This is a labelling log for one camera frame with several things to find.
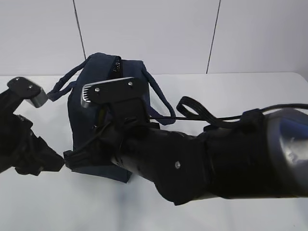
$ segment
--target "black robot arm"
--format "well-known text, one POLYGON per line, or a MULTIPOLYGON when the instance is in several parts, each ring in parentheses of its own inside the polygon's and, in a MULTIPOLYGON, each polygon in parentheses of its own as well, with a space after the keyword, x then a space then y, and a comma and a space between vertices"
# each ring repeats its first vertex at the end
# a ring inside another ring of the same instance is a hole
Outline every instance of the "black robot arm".
POLYGON ((12 79, 7 86, 0 94, 0 172, 10 167, 22 175, 59 171, 63 158, 35 136, 30 120, 13 114, 23 100, 41 107, 48 99, 44 90, 24 77, 12 79))
POLYGON ((229 118, 238 121, 226 122, 183 97, 178 111, 210 124, 200 135, 190 136, 150 122, 141 99, 144 89, 136 78, 87 88, 87 106, 100 105, 113 120, 98 124, 96 139, 65 153, 70 168, 118 165, 152 181, 175 205, 211 197, 308 196, 308 116, 290 108, 265 114, 307 105, 255 109, 229 118))

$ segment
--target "screw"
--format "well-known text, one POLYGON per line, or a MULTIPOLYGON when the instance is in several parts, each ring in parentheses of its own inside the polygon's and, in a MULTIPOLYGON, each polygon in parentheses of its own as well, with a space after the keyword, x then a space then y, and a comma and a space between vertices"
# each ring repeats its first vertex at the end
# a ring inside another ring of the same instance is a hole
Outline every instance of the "screw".
POLYGON ((181 167, 181 163, 179 161, 175 162, 175 168, 179 169, 181 167))

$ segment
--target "backpack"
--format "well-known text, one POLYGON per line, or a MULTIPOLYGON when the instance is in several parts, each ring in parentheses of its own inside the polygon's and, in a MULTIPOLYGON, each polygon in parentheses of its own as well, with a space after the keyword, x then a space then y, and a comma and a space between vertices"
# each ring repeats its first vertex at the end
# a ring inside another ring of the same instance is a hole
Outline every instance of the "backpack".
MULTIPOLYGON (((68 101, 68 117, 73 132, 73 149, 78 149, 94 136, 94 127, 97 123, 97 113, 99 106, 84 108, 81 106, 81 91, 85 84, 94 83, 103 80, 135 77, 150 84, 160 100, 168 108, 171 117, 175 117, 172 106, 164 97, 153 77, 147 72, 143 61, 122 60, 120 56, 96 53, 89 56, 82 64, 73 68, 64 77, 62 77, 48 93, 51 101, 56 101, 63 95, 71 91, 68 101), (81 70, 76 81, 72 81, 67 87, 61 89, 69 79, 81 70)), ((149 89, 143 96, 147 112, 150 116, 158 118, 157 121, 162 125, 175 123, 175 119, 159 119, 163 118, 150 105, 149 89)), ((120 168, 116 165, 107 166, 89 166, 72 169, 73 172, 90 174, 95 176, 107 177, 110 179, 127 182, 131 176, 131 172, 120 168)))

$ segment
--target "backpack strap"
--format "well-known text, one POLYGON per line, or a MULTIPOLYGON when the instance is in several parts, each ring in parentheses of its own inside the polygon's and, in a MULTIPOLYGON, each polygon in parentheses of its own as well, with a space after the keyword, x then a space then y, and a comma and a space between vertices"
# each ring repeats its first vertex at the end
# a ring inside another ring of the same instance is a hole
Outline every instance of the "backpack strap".
POLYGON ((61 88, 65 85, 65 83, 70 80, 70 78, 77 73, 77 71, 80 71, 84 66, 87 64, 88 60, 90 59, 87 58, 82 64, 76 66, 72 70, 70 70, 65 76, 63 76, 59 81, 54 85, 53 89, 47 94, 48 98, 51 101, 56 101, 62 96, 66 95, 76 84, 76 81, 72 81, 68 84, 66 88, 61 90, 61 88))
MULTIPOLYGON (((159 97, 159 99, 163 102, 163 104, 166 106, 166 108, 169 110, 171 117, 176 117, 175 112, 173 107, 170 105, 170 103, 167 101, 167 99, 165 98, 162 90, 160 89, 160 87, 158 86, 157 82, 155 81, 155 79, 150 75, 149 72, 147 72, 147 70, 145 69, 145 66, 143 66, 142 68, 142 73, 143 75, 147 78, 150 86, 152 87, 152 89, 155 91, 155 93, 157 94, 157 96, 159 97)), ((148 113, 152 116, 155 117, 156 121, 159 122, 162 125, 169 125, 169 124, 174 124, 175 123, 175 119, 165 119, 165 116, 159 114, 155 109, 153 109, 150 105, 146 104, 147 107, 147 111, 148 113)))

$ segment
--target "white background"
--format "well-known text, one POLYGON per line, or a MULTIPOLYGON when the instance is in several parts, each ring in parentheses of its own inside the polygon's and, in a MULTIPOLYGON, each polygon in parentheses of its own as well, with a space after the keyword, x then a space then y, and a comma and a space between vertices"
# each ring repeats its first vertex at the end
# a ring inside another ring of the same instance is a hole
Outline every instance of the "white background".
MULTIPOLYGON (((76 0, 87 56, 105 52, 144 60, 152 74, 202 74, 210 61, 209 73, 290 71, 308 79, 306 0, 221 0, 209 59, 218 5, 219 0, 76 0)), ((50 90, 56 81, 52 75, 84 60, 72 0, 0 0, 0 31, 1 90, 9 79, 4 76, 17 75, 50 78, 38 81, 50 90)), ((306 82, 294 74, 211 75, 209 82, 205 75, 156 78, 177 79, 171 89, 163 88, 174 105, 189 94, 217 116, 307 103, 308 97, 306 82)), ((61 153, 72 146, 65 98, 48 104, 38 110, 23 104, 19 112, 61 153)), ((200 124, 169 129, 197 134, 200 124)), ((37 178, 10 169, 0 175, 0 184, 4 231, 308 229, 307 199, 213 199, 174 207, 146 180, 124 185, 66 168, 37 178)))
MULTIPOLYGON (((76 0, 85 54, 206 73, 219 0, 76 0)), ((221 0, 209 73, 308 79, 307 0, 221 0)), ((0 76, 63 75, 84 59, 72 0, 0 0, 0 76)))

